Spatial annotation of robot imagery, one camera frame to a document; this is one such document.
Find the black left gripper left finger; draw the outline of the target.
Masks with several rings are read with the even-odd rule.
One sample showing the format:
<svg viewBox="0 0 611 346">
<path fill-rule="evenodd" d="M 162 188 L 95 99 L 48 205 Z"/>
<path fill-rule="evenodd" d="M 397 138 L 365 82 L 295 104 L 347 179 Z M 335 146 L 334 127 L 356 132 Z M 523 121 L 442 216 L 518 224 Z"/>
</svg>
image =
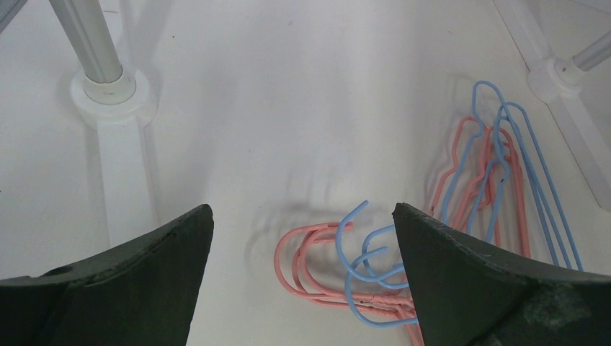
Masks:
<svg viewBox="0 0 611 346">
<path fill-rule="evenodd" d="M 1 281 L 3 345 L 185 345 L 213 239 L 199 205 L 39 277 Z"/>
</svg>

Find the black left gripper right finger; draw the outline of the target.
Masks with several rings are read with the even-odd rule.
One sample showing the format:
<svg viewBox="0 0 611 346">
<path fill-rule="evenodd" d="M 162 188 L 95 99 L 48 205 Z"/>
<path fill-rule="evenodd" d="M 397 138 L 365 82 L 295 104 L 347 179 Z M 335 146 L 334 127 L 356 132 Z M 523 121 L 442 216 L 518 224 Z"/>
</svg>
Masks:
<svg viewBox="0 0 611 346">
<path fill-rule="evenodd" d="M 610 278 L 519 256 L 407 203 L 393 212 L 426 345 L 608 345 Z"/>
</svg>

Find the blue wire hanger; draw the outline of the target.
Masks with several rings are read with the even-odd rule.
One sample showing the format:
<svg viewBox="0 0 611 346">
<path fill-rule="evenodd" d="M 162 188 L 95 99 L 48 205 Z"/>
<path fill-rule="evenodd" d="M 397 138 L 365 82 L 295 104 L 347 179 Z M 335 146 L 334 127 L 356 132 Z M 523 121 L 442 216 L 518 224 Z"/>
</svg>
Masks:
<svg viewBox="0 0 611 346">
<path fill-rule="evenodd" d="M 486 239 L 501 246 L 499 210 L 503 200 L 504 183 L 511 181 L 517 208 L 517 227 L 522 243 L 523 254 L 530 254 L 527 222 L 525 219 L 525 199 L 523 173 L 519 155 L 509 133 L 498 126 L 483 128 L 482 147 L 478 154 L 478 174 L 469 181 L 462 199 L 458 204 L 452 227 L 469 234 L 480 210 L 491 209 L 490 231 Z M 402 290 L 409 287 L 408 281 L 387 283 L 386 278 L 404 270 L 396 265 L 391 270 L 378 274 L 369 263 L 371 257 L 387 252 L 387 247 L 370 250 L 368 247 L 376 236 L 394 230 L 386 226 L 368 234 L 362 244 L 362 253 L 353 262 L 348 262 L 342 250 L 342 234 L 352 219 L 367 206 L 363 201 L 340 222 L 334 233 L 336 252 L 347 274 L 344 281 L 343 297 L 352 313 L 364 323 L 377 327 L 397 327 L 417 325 L 417 317 L 412 298 L 401 296 Z"/>
<path fill-rule="evenodd" d="M 522 117 L 525 121 L 528 121 L 529 118 L 527 116 L 527 113 L 525 111 L 525 109 L 519 105 L 516 104 L 514 102 L 508 102 L 504 99 L 503 95 L 500 92 L 500 89 L 492 84 L 489 81 L 477 81 L 474 85 L 473 85 L 473 93 L 472 93 L 472 104 L 471 104 L 471 112 L 472 115 L 470 117 L 474 117 L 476 119 L 476 121 L 474 123 L 472 122 L 468 122 L 464 125 L 463 127 L 463 131 L 460 137 L 460 141 L 458 144 L 458 156 L 462 156 L 463 155 L 463 151 L 465 148 L 469 149 L 468 155 L 470 154 L 470 150 L 471 147 L 473 146 L 473 144 L 476 141 L 480 141 L 481 142 L 481 147 L 482 147 L 482 138 L 481 136 L 483 135 L 483 128 L 485 126 L 487 126 L 484 121 L 482 121 L 480 115 L 478 114 L 477 111 L 477 107 L 476 107 L 476 100 L 477 100 L 477 91 L 478 91 L 478 87 L 479 86 L 488 86 L 490 87 L 497 95 L 499 101 L 500 101 L 500 107 L 498 109 L 497 115 L 494 119 L 494 123 L 492 125 L 490 125 L 489 127 L 494 127 L 494 126 L 498 126 L 500 128 L 505 129 L 509 135 L 512 137 L 512 140 L 514 142 L 515 148 L 519 154 L 519 159 L 520 159 L 520 164 L 522 166 L 522 171 L 523 171 L 523 177 L 528 178 L 528 182 L 530 184 L 530 190 L 532 192 L 532 196 L 534 198 L 535 201 L 535 207 L 536 210 L 538 212 L 539 215 L 539 219 L 540 219 L 540 224 L 542 226 L 542 230 L 543 230 L 543 234 L 545 236 L 547 245 L 548 245 L 548 250 L 550 252 L 552 261 L 554 265 L 558 264 L 558 256 L 556 254 L 556 250 L 559 249 L 562 252 L 564 252 L 566 250 L 565 246 L 563 245 L 563 240 L 561 238 L 561 235 L 559 233 L 559 229 L 558 229 L 558 224 L 556 223 L 556 220 L 552 214 L 551 208 L 550 208 L 550 204 L 547 200 L 547 197 L 545 196 L 545 193 L 543 192 L 543 188 L 541 186 L 540 180 L 537 176 L 537 174 L 535 173 L 535 168 L 532 164 L 532 161 L 530 159 L 529 154 L 527 153 L 527 150 L 525 148 L 525 143 L 523 140 L 523 137 L 521 135 L 521 131 L 519 129 L 519 126 L 517 125 L 517 123 L 514 121 L 510 110 L 512 108 L 516 109 L 517 111 L 519 111 L 522 114 Z M 452 195 L 455 191 L 455 188 L 457 186 L 458 183 L 458 179 L 461 176 L 463 170 L 464 170 L 464 166 L 465 163 L 467 161 L 467 158 L 463 159 L 462 162 L 464 163 L 464 165 L 462 166 L 462 169 L 460 170 L 460 175 L 458 177 L 448 177 L 447 180 L 445 181 L 445 186 L 444 188 L 448 188 L 448 187 L 454 187 L 454 190 L 452 191 L 452 194 L 450 195 L 450 199 L 447 202 L 446 206 L 447 206 L 447 212 L 448 212 L 448 204 L 452 198 Z M 449 220 L 449 215 L 446 216 L 445 218 L 442 218 L 442 221 L 444 223 L 447 223 Z M 490 231 L 491 227 L 488 224 L 488 228 L 486 230 Z M 485 234 L 485 240 L 489 243 L 493 242 L 491 240 L 486 239 L 486 234 Z"/>
<path fill-rule="evenodd" d="M 501 246 L 501 212 L 512 199 L 520 251 L 530 257 L 527 193 L 535 205 L 540 229 L 556 266 L 583 270 L 577 246 L 553 179 L 525 109 L 500 101 L 493 122 L 479 115 L 477 101 L 458 124 L 452 143 L 452 168 L 445 172 L 450 185 L 439 180 L 442 221 L 472 234 L 477 217 L 488 216 L 483 237 Z"/>
</svg>

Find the metal clothes rack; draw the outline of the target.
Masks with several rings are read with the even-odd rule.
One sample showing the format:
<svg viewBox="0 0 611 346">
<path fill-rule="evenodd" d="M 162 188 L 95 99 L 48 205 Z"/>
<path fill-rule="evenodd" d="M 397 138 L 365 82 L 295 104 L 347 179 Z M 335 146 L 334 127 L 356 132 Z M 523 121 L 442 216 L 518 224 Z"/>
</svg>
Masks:
<svg viewBox="0 0 611 346">
<path fill-rule="evenodd" d="M 396 203 L 429 205 L 476 79 L 526 109 L 587 264 L 610 248 L 610 214 L 491 1 L 127 1 L 110 16 L 133 58 L 119 105 L 85 95 L 48 1 L 1 34 L 3 248 L 89 254 L 201 204 L 216 244 L 273 247 L 368 200 L 355 247 Z"/>
</svg>

